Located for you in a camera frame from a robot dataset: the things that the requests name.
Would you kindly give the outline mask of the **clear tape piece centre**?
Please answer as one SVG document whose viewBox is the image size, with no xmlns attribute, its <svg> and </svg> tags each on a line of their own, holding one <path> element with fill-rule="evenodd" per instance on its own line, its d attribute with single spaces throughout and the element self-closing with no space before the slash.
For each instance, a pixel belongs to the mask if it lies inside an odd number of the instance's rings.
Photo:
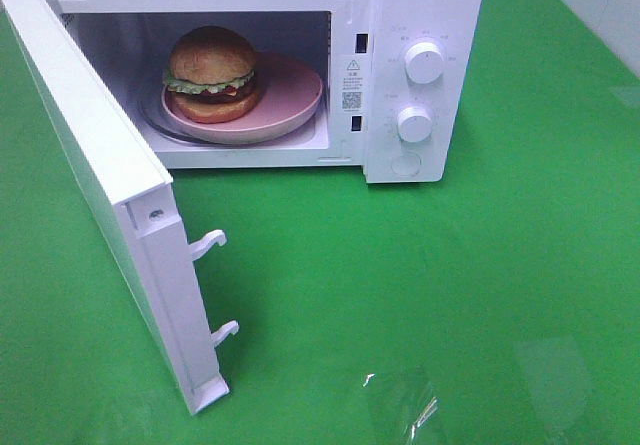
<svg viewBox="0 0 640 445">
<path fill-rule="evenodd" d="M 423 367 L 369 373 L 364 389 L 376 444 L 448 444 L 440 401 Z"/>
</svg>

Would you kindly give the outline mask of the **upper white round knob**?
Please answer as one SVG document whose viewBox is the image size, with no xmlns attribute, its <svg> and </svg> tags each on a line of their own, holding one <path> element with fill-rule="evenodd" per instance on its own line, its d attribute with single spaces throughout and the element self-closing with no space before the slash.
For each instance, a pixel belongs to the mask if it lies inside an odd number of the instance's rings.
<svg viewBox="0 0 640 445">
<path fill-rule="evenodd" d="M 406 74 L 412 82 L 429 84 L 443 74 L 445 53 L 436 42 L 422 40 L 407 49 L 404 62 Z"/>
</svg>

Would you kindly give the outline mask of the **glass microwave turntable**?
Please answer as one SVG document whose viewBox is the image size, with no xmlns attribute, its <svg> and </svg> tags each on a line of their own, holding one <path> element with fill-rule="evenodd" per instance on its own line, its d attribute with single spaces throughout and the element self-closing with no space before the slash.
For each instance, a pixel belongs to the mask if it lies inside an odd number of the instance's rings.
<svg viewBox="0 0 640 445">
<path fill-rule="evenodd" d="M 326 149 L 329 147 L 328 122 L 323 96 L 314 115 L 298 129 L 274 140 L 250 145 L 222 145 L 191 138 L 179 132 L 164 113 L 161 103 L 162 88 L 143 94 L 138 106 L 143 123 L 159 135 L 190 146 L 213 148 L 258 148 L 258 149 Z"/>
</svg>

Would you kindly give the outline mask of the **toy burger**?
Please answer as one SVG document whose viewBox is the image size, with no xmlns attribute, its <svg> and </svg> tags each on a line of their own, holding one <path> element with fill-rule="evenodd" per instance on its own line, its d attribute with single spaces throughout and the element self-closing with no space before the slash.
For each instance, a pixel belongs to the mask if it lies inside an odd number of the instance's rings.
<svg viewBox="0 0 640 445">
<path fill-rule="evenodd" d="M 163 84 L 171 103 L 189 120 L 224 123 L 257 105 L 257 61 L 254 47 L 238 33 L 204 26 L 176 42 Z"/>
</svg>

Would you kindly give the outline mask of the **white microwave door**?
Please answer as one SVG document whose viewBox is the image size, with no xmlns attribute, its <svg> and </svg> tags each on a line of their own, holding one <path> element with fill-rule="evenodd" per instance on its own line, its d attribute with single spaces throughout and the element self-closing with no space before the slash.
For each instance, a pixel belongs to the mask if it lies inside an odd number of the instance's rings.
<svg viewBox="0 0 640 445">
<path fill-rule="evenodd" d="M 1 0 L 85 200 L 190 413 L 226 395 L 194 261 L 226 236 L 189 243 L 172 178 L 46 0 Z"/>
</svg>

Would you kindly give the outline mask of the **green table mat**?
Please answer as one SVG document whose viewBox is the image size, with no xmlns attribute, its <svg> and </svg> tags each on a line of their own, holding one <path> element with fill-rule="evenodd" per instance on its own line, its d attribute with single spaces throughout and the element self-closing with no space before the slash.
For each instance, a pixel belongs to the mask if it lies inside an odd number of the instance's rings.
<svg viewBox="0 0 640 445">
<path fill-rule="evenodd" d="M 1 25 L 1 440 L 376 444 L 423 367 L 448 444 L 639 440 L 639 82 L 559 0 L 483 0 L 446 174 L 179 170 L 231 391 L 190 415 Z"/>
</svg>

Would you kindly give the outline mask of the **round white door button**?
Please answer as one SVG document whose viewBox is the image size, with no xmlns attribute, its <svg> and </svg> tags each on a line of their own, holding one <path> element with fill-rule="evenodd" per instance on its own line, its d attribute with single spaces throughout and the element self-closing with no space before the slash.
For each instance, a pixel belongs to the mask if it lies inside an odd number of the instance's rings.
<svg viewBox="0 0 640 445">
<path fill-rule="evenodd" d="M 418 154 L 407 152 L 391 160 L 392 171 L 400 177 L 411 177 L 419 173 L 422 165 Z"/>
</svg>

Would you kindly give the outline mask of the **lower white round knob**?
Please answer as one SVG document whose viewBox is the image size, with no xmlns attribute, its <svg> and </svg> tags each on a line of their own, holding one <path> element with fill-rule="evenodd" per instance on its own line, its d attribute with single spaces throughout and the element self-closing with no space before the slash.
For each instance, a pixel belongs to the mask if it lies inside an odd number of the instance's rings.
<svg viewBox="0 0 640 445">
<path fill-rule="evenodd" d="M 419 143 L 430 137 L 433 117 L 429 110 L 419 106 L 404 108 L 397 118 L 400 138 L 408 143 Z"/>
</svg>

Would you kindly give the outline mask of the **white round knob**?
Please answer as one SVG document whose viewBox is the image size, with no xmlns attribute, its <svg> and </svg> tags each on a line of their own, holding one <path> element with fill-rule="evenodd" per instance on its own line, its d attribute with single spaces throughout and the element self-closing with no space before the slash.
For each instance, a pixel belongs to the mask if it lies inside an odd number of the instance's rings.
<svg viewBox="0 0 640 445">
<path fill-rule="evenodd" d="M 436 42 L 422 40 L 407 49 L 404 62 L 406 74 L 412 82 L 429 84 L 443 74 L 445 53 Z"/>
<path fill-rule="evenodd" d="M 419 143 L 430 137 L 433 117 L 429 110 L 419 106 L 404 108 L 397 118 L 400 138 L 408 143 Z"/>
</svg>

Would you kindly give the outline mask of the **pink round plate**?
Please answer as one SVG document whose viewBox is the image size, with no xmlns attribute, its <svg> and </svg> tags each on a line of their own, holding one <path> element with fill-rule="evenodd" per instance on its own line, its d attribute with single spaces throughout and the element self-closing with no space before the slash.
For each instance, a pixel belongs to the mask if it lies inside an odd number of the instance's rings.
<svg viewBox="0 0 640 445">
<path fill-rule="evenodd" d="M 278 139 L 304 125 L 323 96 L 320 75 L 301 60 L 278 53 L 260 53 L 256 64 L 256 106 L 228 122 L 202 124 L 188 119 L 161 93 L 169 122 L 188 137 L 222 145 L 250 145 Z"/>
</svg>

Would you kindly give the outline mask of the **white microwave oven body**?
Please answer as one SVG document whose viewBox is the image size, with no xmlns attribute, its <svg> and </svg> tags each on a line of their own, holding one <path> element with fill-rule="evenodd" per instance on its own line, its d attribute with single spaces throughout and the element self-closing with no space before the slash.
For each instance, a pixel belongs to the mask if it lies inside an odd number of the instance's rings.
<svg viewBox="0 0 640 445">
<path fill-rule="evenodd" d="M 46 0 L 64 29 L 166 168 L 359 166 L 370 183 L 440 179 L 482 0 Z M 143 123 L 138 101 L 163 89 L 174 43 L 203 25 L 246 37 L 263 53 L 296 57 L 324 83 L 326 149 L 209 148 L 179 144 Z M 443 74 L 429 84 L 405 71 L 407 49 L 422 40 L 445 53 Z M 339 105 L 342 55 L 367 54 L 369 90 L 362 112 Z M 429 110 L 433 129 L 419 143 L 403 141 L 400 111 Z M 400 177 L 391 160 L 415 153 L 422 165 Z"/>
</svg>

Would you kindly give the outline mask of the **white warning label sticker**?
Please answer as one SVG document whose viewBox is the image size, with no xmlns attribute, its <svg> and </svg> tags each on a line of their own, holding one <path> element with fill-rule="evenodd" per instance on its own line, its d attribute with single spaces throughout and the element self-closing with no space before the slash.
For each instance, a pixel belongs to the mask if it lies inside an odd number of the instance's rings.
<svg viewBox="0 0 640 445">
<path fill-rule="evenodd" d="M 369 90 L 370 60 L 367 54 L 342 55 L 338 65 L 339 105 L 344 112 L 362 112 Z"/>
</svg>

